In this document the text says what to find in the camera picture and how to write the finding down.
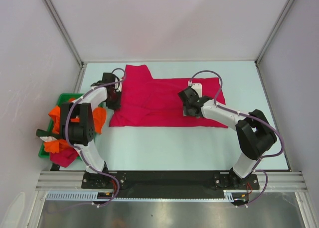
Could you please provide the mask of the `magenta t shirt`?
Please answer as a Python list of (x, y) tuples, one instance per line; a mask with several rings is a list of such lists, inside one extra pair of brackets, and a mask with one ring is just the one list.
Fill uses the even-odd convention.
[(127, 65), (125, 71), (121, 107), (112, 115), (110, 127), (227, 127), (184, 116), (178, 93), (187, 87), (188, 78), (155, 79), (146, 65)]

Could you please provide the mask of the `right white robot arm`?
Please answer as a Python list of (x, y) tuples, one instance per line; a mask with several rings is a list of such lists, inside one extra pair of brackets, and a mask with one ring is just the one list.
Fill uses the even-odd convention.
[(229, 171), (229, 182), (221, 187), (243, 188), (262, 155), (277, 142), (275, 131), (263, 112), (254, 110), (244, 114), (235, 111), (212, 97), (200, 97), (190, 86), (180, 91), (178, 96), (185, 116), (214, 120), (236, 132), (241, 154)]

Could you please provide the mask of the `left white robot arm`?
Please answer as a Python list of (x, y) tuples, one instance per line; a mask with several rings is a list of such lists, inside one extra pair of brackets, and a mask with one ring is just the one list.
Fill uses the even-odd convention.
[(94, 142), (93, 110), (105, 103), (107, 108), (117, 111), (121, 106), (122, 82), (114, 71), (105, 72), (89, 91), (60, 106), (59, 134), (78, 153), (86, 166), (85, 171), (94, 175), (92, 181), (99, 188), (107, 187), (115, 177), (109, 174)]

